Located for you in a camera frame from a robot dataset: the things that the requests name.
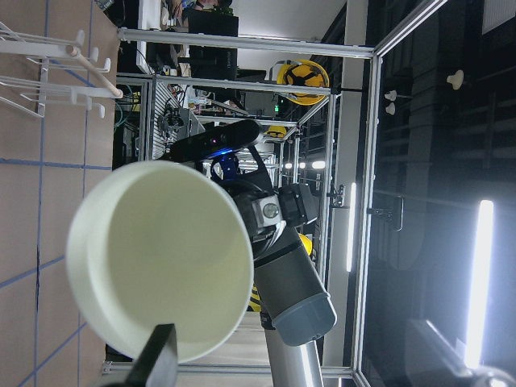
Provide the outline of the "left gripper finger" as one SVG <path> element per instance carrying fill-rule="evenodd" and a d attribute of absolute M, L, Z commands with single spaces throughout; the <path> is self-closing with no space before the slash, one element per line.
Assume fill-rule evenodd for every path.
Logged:
<path fill-rule="evenodd" d="M 157 325 L 121 386 L 174 386 L 177 382 L 177 333 L 173 323 Z"/>

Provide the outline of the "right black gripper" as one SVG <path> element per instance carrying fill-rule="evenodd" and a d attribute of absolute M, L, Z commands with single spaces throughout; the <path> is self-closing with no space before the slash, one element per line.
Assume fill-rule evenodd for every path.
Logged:
<path fill-rule="evenodd" d="M 300 227 L 318 217 L 314 195 L 304 183 L 283 186 L 271 193 L 247 190 L 233 200 L 252 242 L 277 239 L 285 226 Z"/>

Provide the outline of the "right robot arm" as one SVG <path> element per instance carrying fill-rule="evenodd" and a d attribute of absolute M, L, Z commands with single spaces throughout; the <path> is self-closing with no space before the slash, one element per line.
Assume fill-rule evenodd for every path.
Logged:
<path fill-rule="evenodd" d="M 222 182 L 248 230 L 275 386 L 321 386 L 317 339 L 336 323 L 335 309 L 296 230 L 318 217 L 306 184 L 274 189 L 243 177 Z"/>

